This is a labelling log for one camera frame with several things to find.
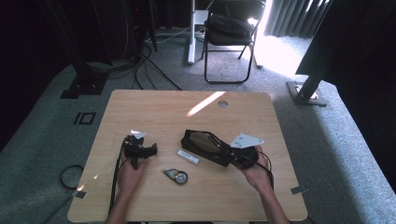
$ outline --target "person's left hand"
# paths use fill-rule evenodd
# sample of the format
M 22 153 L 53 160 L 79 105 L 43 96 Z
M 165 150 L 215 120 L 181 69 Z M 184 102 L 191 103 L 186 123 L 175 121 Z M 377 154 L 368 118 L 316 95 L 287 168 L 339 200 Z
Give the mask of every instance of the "person's left hand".
M 148 164 L 148 159 L 141 161 L 136 170 L 131 164 L 131 159 L 127 159 L 122 151 L 120 164 L 123 165 L 119 169 L 117 176 L 117 183 L 120 189 L 119 197 L 131 198 Z

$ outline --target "chair seat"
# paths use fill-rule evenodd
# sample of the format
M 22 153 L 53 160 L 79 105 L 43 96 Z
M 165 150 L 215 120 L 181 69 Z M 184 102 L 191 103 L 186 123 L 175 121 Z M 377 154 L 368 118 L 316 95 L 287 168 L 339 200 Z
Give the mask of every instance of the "chair seat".
M 208 33 L 208 41 L 215 46 L 247 46 L 253 40 L 250 35 L 230 35 L 211 29 Z

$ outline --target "black chair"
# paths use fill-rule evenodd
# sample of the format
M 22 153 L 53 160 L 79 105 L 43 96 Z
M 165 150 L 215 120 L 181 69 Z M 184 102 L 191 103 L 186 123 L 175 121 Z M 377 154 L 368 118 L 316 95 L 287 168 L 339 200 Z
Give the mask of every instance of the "black chair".
M 205 81 L 211 84 L 243 83 L 250 76 L 250 68 L 253 60 L 256 34 L 265 3 L 261 0 L 214 0 L 208 9 L 207 20 L 205 22 L 205 40 L 201 59 L 205 53 Z M 255 24 L 250 24 L 247 29 L 248 19 L 254 19 Z M 244 46 L 242 50 L 211 49 L 213 46 Z M 209 51 L 241 51 L 238 60 L 241 59 L 246 47 L 250 47 L 250 60 L 248 63 L 247 76 L 243 80 L 236 81 L 210 81 L 207 79 L 207 53 Z

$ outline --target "white tag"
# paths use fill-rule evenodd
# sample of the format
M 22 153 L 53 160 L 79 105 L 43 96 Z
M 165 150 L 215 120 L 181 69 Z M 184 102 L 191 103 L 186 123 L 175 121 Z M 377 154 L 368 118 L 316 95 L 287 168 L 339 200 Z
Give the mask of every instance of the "white tag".
M 264 140 L 260 138 L 256 138 L 244 133 L 240 133 L 236 138 L 231 142 L 231 147 L 254 147 L 260 144 L 263 144 Z
M 141 132 L 134 131 L 134 130 L 131 130 L 131 134 L 132 134 L 136 139 L 140 139 L 140 138 L 142 138 L 142 137 L 144 137 L 144 136 L 146 135 L 146 133 L 141 133 Z

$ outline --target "forearm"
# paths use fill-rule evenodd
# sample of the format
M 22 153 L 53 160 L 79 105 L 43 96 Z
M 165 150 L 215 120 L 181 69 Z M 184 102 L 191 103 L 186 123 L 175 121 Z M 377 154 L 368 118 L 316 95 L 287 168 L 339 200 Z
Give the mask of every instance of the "forearm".
M 269 223 L 290 223 L 272 189 L 261 189 L 259 190 L 259 193 L 260 198 L 262 199 L 262 206 Z
M 129 197 L 117 196 L 116 202 L 106 219 L 106 224 L 121 224 L 125 222 L 126 214 L 129 207 Z

